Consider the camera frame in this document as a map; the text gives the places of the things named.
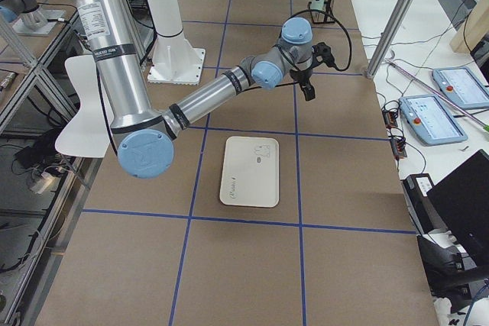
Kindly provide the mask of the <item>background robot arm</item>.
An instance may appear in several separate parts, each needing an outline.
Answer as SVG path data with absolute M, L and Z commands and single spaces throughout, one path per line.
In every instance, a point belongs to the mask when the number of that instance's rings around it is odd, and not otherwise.
M 20 35 L 46 37 L 54 27 L 49 17 L 62 14 L 44 9 L 37 0 L 1 0 L 1 16 Z

